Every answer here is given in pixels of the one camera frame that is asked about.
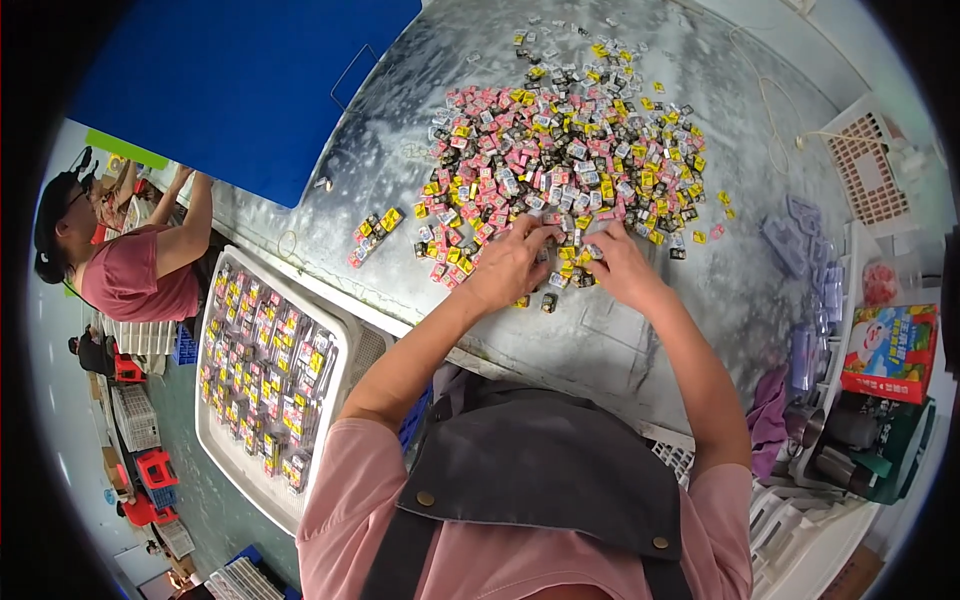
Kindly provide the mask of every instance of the green floor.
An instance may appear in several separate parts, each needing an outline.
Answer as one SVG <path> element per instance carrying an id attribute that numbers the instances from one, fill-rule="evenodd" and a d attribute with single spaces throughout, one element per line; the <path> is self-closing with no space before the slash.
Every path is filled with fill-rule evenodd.
<path id="1" fill-rule="evenodd" d="M 200 447 L 194 429 L 195 365 L 167 362 L 163 377 L 149 377 L 147 394 L 156 410 L 163 448 L 180 479 L 177 510 L 197 549 L 191 553 L 208 576 L 251 543 L 276 574 L 300 589 L 297 548 L 233 487 Z"/>

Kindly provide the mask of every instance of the apron strap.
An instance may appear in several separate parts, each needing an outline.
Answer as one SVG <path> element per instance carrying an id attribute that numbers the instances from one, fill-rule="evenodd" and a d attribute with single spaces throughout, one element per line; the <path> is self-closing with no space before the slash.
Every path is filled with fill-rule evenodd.
<path id="1" fill-rule="evenodd" d="M 397 508 L 373 557 L 360 600 L 413 600 L 433 533 L 441 523 Z"/>
<path id="2" fill-rule="evenodd" d="M 413 600 L 437 526 L 429 516 L 397 508 L 373 557 L 360 600 Z M 680 561 L 642 559 L 653 600 L 693 600 Z"/>

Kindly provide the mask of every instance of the gray marble tabletop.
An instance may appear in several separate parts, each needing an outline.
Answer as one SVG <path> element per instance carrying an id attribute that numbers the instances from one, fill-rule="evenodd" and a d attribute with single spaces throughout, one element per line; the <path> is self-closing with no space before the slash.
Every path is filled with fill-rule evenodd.
<path id="1" fill-rule="evenodd" d="M 532 16 L 542 21 L 530 25 Z M 607 17 L 618 25 L 608 25 Z M 557 27 L 553 20 L 566 25 Z M 571 22 L 593 39 L 572 33 Z M 677 290 L 730 370 L 741 403 L 749 407 L 759 377 L 784 360 L 789 328 L 805 314 L 808 289 L 774 264 L 757 233 L 759 221 L 785 215 L 788 192 L 818 204 L 825 235 L 840 243 L 842 226 L 851 217 L 825 147 L 810 140 L 800 153 L 792 143 L 796 135 L 828 123 L 837 108 L 765 46 L 742 31 L 735 34 L 760 75 L 789 94 L 788 99 L 765 84 L 787 163 L 779 147 L 770 144 L 757 76 L 732 45 L 732 28 L 712 13 L 698 15 L 660 0 L 430 3 L 382 56 L 323 149 L 313 175 L 329 177 L 332 190 L 310 189 L 290 210 L 218 184 L 215 218 L 241 245 L 283 256 L 319 281 L 414 324 L 447 294 L 428 279 L 430 261 L 417 260 L 412 249 L 423 224 L 413 217 L 412 206 L 435 166 L 425 154 L 427 128 L 444 105 L 444 92 L 472 84 L 520 86 L 529 63 L 516 58 L 515 29 L 537 34 L 535 42 L 524 44 L 535 54 L 556 49 L 555 61 L 578 67 L 593 60 L 589 46 L 598 34 L 631 46 L 645 43 L 649 50 L 638 53 L 635 63 L 645 83 L 633 100 L 639 105 L 642 95 L 695 108 L 693 121 L 707 142 L 709 198 L 700 207 L 696 229 L 722 223 L 726 233 L 699 245 L 690 239 L 694 228 L 687 228 L 685 261 L 667 260 L 666 245 L 638 243 Z M 473 54 L 480 59 L 467 61 Z M 656 94 L 653 81 L 662 82 L 666 93 Z M 171 174 L 168 169 L 152 177 L 162 185 Z M 732 220 L 716 200 L 720 190 L 732 199 Z M 391 206 L 407 218 L 360 269 L 351 268 L 346 261 L 355 247 L 351 233 L 367 214 L 383 215 Z M 537 294 L 529 309 L 488 317 L 460 348 L 512 376 L 590 397 L 635 426 L 649 422 L 688 434 L 676 377 L 640 315 L 599 286 L 562 291 L 553 315 L 541 313 L 539 302 Z M 680 366 L 681 372 L 695 369 L 695 363 Z"/>

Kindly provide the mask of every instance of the gray apron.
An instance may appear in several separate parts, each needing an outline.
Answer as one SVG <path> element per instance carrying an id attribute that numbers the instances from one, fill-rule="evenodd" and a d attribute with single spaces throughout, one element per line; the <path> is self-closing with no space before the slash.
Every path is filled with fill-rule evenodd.
<path id="1" fill-rule="evenodd" d="M 467 378 L 434 405 L 362 600 L 413 600 L 443 521 L 575 531 L 640 558 L 654 600 L 692 599 L 677 480 L 637 432 L 590 400 Z"/>

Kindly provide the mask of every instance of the purple cloth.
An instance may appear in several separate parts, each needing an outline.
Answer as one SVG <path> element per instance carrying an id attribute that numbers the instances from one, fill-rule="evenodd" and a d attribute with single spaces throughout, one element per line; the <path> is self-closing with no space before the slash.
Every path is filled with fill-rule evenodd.
<path id="1" fill-rule="evenodd" d="M 781 365 L 760 378 L 754 392 L 754 407 L 747 413 L 750 443 L 754 449 L 750 470 L 760 479 L 773 472 L 777 453 L 787 438 L 783 420 L 783 401 L 786 399 L 783 379 L 787 368 L 787 365 Z"/>

